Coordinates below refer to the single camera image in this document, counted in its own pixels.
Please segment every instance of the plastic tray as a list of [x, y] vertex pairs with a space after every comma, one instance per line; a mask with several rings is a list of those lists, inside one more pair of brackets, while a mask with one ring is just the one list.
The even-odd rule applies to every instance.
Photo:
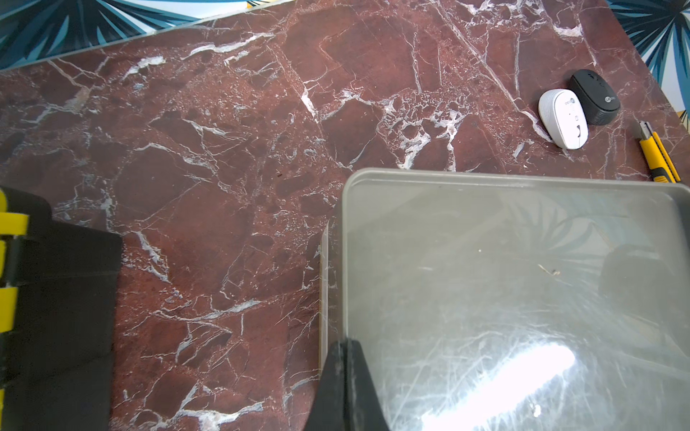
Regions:
[[322, 361], [392, 431], [690, 423], [690, 188], [362, 170], [322, 239]]

